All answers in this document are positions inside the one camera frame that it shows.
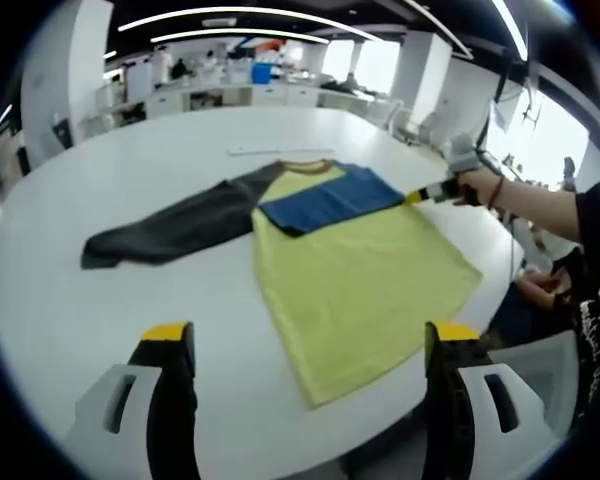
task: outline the hand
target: hand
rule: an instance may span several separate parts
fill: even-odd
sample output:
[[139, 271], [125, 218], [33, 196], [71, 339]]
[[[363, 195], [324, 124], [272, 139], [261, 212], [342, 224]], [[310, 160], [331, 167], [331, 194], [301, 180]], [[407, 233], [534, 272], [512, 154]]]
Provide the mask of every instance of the hand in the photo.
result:
[[516, 278], [514, 283], [527, 300], [545, 310], [553, 309], [555, 294], [547, 292], [539, 285], [531, 282], [525, 276]]
[[521, 278], [538, 285], [545, 292], [555, 292], [560, 287], [560, 279], [546, 273], [524, 272]]
[[[486, 168], [481, 168], [480, 170], [473, 170], [471, 172], [466, 172], [460, 174], [458, 177], [458, 183], [460, 186], [468, 186], [473, 188], [478, 194], [478, 201], [482, 205], [487, 205], [489, 200], [491, 200], [491, 196], [495, 191], [498, 182], [500, 181], [500, 177], [493, 174], [490, 170]], [[461, 198], [454, 202], [454, 205], [466, 205], [467, 202], [464, 198]]]

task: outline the white pillar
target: white pillar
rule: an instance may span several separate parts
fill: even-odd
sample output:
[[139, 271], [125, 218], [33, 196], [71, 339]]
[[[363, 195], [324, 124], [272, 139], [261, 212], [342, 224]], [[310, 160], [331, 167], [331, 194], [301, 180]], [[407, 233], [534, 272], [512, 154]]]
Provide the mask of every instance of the white pillar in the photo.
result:
[[63, 151], [52, 131], [56, 121], [68, 119], [74, 143], [84, 140], [80, 123], [95, 111], [103, 85], [112, 10], [104, 0], [68, 0], [27, 47], [21, 111], [32, 169]]
[[586, 192], [598, 182], [600, 182], [600, 150], [589, 140], [580, 170], [576, 175], [576, 190]]
[[322, 43], [305, 43], [299, 68], [311, 73], [321, 73], [327, 46]]
[[360, 52], [362, 52], [362, 42], [353, 44], [353, 52], [351, 53], [351, 64], [349, 65], [349, 73], [356, 73], [358, 60], [360, 60]]
[[411, 109], [411, 123], [421, 123], [435, 110], [451, 51], [434, 33], [409, 32], [405, 36], [391, 96]]

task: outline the ceiling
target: ceiling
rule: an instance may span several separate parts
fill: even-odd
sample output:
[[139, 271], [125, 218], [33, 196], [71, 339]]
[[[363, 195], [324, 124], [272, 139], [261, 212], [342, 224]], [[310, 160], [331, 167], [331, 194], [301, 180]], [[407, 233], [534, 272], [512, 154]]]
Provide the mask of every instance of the ceiling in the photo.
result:
[[[226, 17], [227, 14], [183, 16], [125, 32], [118, 32], [118, 26], [161, 13], [211, 6], [280, 8], [353, 26], [402, 24], [411, 30], [437, 31], [428, 19], [403, 0], [112, 0], [112, 3], [114, 10], [108, 50], [116, 50], [118, 57], [151, 49], [152, 37], [203, 29], [202, 20]], [[478, 46], [484, 46], [485, 41], [488, 45], [504, 46], [517, 57], [509, 32], [491, 0], [421, 0], [419, 3], [466, 41], [475, 53], [476, 63], [481, 66], [500, 71], [503, 65], [499, 54]], [[530, 58], [567, 79], [600, 108], [600, 88], [596, 67], [590, 61], [590, 42], [574, 19], [552, 0], [507, 0], [506, 3], [520, 26], [523, 37], [526, 37]], [[314, 22], [279, 15], [238, 13], [232, 16], [237, 18], [237, 27], [245, 28], [310, 33], [324, 27]], [[395, 33], [374, 34], [385, 39], [397, 38]], [[337, 37], [353, 38], [346, 32]], [[514, 68], [514, 78], [523, 77], [525, 72], [526, 69], [522, 66]]]

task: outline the round table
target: round table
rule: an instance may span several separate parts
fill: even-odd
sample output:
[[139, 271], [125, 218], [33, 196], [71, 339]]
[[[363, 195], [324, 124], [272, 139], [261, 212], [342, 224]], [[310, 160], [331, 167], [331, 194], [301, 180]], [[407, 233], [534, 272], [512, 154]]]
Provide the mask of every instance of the round table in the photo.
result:
[[[145, 330], [180, 320], [195, 324], [195, 448], [203, 478], [297, 473], [374, 437], [423, 399], [420, 351], [311, 410], [262, 299], [252, 235], [160, 267], [80, 269], [83, 244], [95, 233], [276, 158], [324, 157], [369, 166], [405, 193], [445, 176], [441, 162], [351, 113], [245, 107], [115, 130], [53, 158], [15, 187], [0, 218], [0, 351], [54, 439], [71, 426], [76, 400], [112, 364], [126, 363]], [[455, 321], [484, 330], [521, 249], [483, 208], [418, 208], [482, 272]]]

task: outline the ceiling light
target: ceiling light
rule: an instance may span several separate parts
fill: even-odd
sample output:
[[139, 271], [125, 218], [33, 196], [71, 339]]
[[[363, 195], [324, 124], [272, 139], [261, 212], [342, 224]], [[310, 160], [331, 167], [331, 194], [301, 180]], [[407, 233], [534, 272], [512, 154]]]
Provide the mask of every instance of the ceiling light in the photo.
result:
[[522, 59], [523, 62], [526, 62], [527, 59], [529, 58], [527, 46], [524, 43], [524, 39], [522, 38], [522, 34], [520, 33], [520, 30], [518, 29], [518, 25], [516, 25], [516, 21], [511, 16], [511, 12], [505, 5], [504, 0], [491, 0], [491, 1], [493, 2], [493, 5], [498, 10], [500, 17], [502, 18], [502, 21], [504, 22], [504, 24], [507, 26], [507, 29], [509, 30], [509, 34], [511, 35], [511, 38], [513, 39], [513, 43], [516, 44], [516, 48], [518, 49], [518, 55], [520, 55], [520, 58]]
[[151, 39], [151, 43], [164, 42], [166, 40], [174, 40], [176, 38], [184, 37], [198, 37], [201, 35], [218, 35], [232, 33], [261, 36], [274, 35], [276, 37], [297, 38], [299, 40], [306, 40], [308, 42], [329, 43], [329, 40], [320, 37], [314, 37], [313, 35], [305, 35], [302, 33], [293, 32], [281, 32], [280, 30], [265, 30], [263, 28], [209, 28], [207, 30], [193, 30], [191, 32], [172, 33], [171, 35], [155, 37]]
[[420, 5], [418, 2], [414, 1], [414, 0], [402, 0], [403, 2], [405, 2], [407, 5], [409, 5], [411, 8], [417, 10], [422, 16], [428, 18], [436, 27], [438, 27], [440, 30], [442, 30], [447, 37], [449, 37], [451, 39], [451, 41], [453, 43], [455, 43], [458, 48], [460, 50], [462, 50], [462, 57], [461, 58], [465, 58], [467, 60], [473, 60], [473, 54], [471, 53], [471, 50], [469, 50], [467, 48], [467, 46], [462, 43], [458, 37], [456, 37], [453, 32], [451, 32], [451, 30], [449, 30], [446, 25], [444, 23], [442, 23], [440, 20], [438, 20], [436, 17], [434, 17], [425, 7], [423, 7], [422, 5]]
[[167, 18], [181, 17], [184, 15], [199, 15], [203, 13], [227, 13], [227, 12], [240, 12], [240, 13], [266, 13], [269, 15], [282, 15], [286, 17], [295, 17], [301, 20], [308, 20], [316, 23], [323, 23], [332, 27], [337, 27], [341, 30], [354, 33], [367, 40], [373, 40], [376, 42], [383, 41], [381, 38], [371, 35], [370, 33], [364, 32], [358, 28], [350, 27], [344, 23], [334, 22], [322, 17], [316, 17], [315, 15], [307, 15], [306, 13], [292, 12], [290, 10], [280, 10], [278, 8], [263, 8], [263, 7], [206, 7], [206, 8], [190, 8], [187, 10], [178, 10], [176, 12], [163, 13], [160, 15], [154, 15], [153, 17], [143, 18], [136, 20], [135, 22], [127, 23], [118, 27], [119, 32], [124, 32], [130, 28], [139, 27], [140, 25], [146, 25], [147, 23], [157, 22], [160, 20], [166, 20]]
[[7, 108], [4, 109], [4, 112], [2, 112], [2, 115], [0, 115], [0, 124], [4, 121], [4, 119], [7, 117], [7, 115], [9, 115], [9, 112], [11, 112], [12, 108], [13, 108], [13, 105], [9, 104], [7, 106]]

